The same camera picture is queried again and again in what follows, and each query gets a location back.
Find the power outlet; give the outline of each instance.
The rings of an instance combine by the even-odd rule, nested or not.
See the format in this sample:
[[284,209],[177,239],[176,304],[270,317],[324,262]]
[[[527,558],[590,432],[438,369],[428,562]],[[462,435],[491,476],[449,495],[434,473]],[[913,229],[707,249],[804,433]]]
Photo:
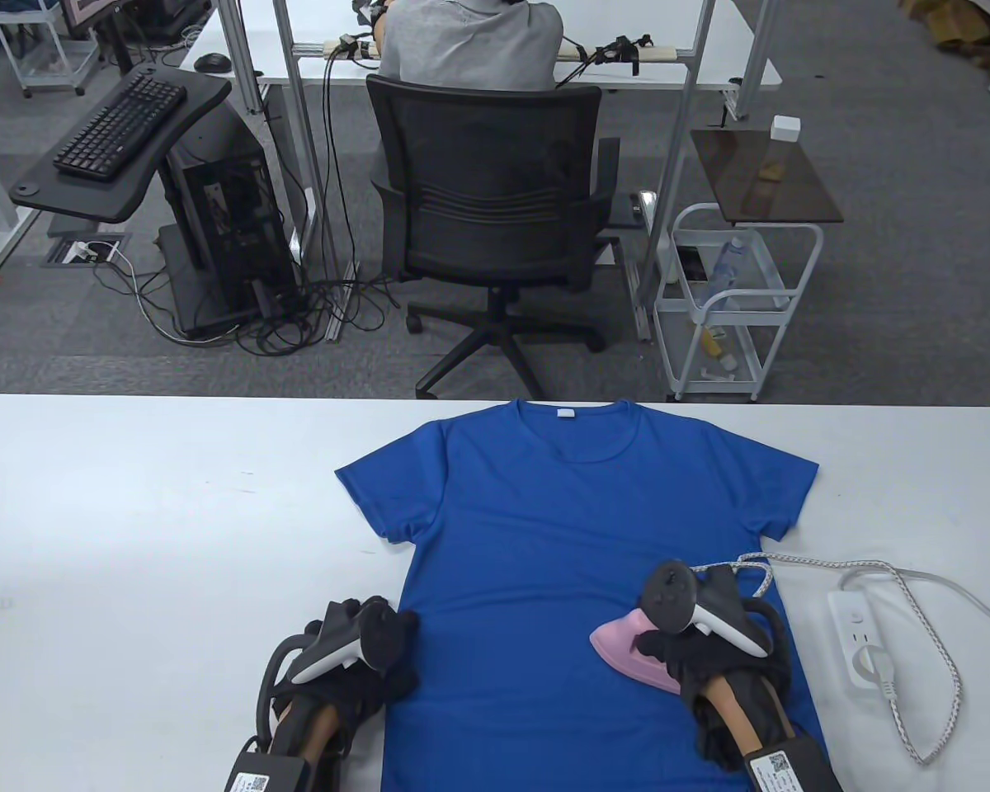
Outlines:
[[828,608],[832,611],[836,636],[843,650],[846,674],[852,684],[865,691],[878,691],[879,684],[875,674],[862,667],[858,659],[862,646],[884,648],[884,639],[880,637],[869,600],[862,592],[829,592]]

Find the computer tower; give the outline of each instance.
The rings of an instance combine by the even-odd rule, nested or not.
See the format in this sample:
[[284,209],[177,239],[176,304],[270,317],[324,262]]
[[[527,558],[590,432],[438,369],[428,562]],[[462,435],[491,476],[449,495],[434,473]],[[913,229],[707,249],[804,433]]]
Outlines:
[[[298,286],[294,260],[264,148],[238,113],[221,103],[198,120],[168,152],[168,166],[181,195],[177,223],[194,268],[185,274],[178,267],[174,291],[179,281],[201,283],[202,295],[194,299],[208,303],[201,306],[204,314],[214,314],[217,305],[235,317],[260,313],[268,307],[258,304],[258,288],[276,304],[287,304]],[[186,331],[198,322],[183,316],[190,306],[182,302],[177,295]]]
[[174,45],[181,40],[183,29],[212,7],[212,0],[136,0],[123,11],[133,24],[122,26],[122,34],[129,41],[138,41],[142,34],[142,45]]

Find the monitor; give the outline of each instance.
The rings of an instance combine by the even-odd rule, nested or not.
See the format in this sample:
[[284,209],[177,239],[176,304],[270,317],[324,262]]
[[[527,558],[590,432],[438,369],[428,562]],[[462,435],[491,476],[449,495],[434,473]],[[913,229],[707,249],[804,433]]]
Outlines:
[[129,0],[59,0],[66,15],[66,26],[76,35],[94,26],[107,14],[125,5]]

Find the computer mouse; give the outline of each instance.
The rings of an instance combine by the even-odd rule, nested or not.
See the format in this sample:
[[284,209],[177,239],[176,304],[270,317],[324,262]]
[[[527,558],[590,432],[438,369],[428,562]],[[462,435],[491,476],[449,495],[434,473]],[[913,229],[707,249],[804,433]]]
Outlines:
[[194,71],[202,72],[202,74],[227,74],[231,71],[231,58],[227,55],[220,55],[219,52],[202,55],[194,61]]

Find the water bottle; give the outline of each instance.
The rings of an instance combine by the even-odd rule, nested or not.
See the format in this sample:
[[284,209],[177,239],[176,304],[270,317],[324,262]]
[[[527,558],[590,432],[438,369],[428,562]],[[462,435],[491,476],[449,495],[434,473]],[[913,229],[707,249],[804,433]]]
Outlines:
[[[711,269],[711,277],[707,280],[707,291],[700,301],[701,305],[704,305],[704,303],[709,301],[714,295],[720,293],[720,291],[733,288],[733,284],[737,282],[737,274],[744,267],[744,260],[747,255],[747,245],[744,244],[744,240],[740,237],[733,237],[732,240],[729,240],[729,242],[722,246],[722,250],[719,252],[719,259],[714,262],[714,268]],[[722,299],[711,305],[709,310],[723,310],[725,309],[725,305],[726,300]]]

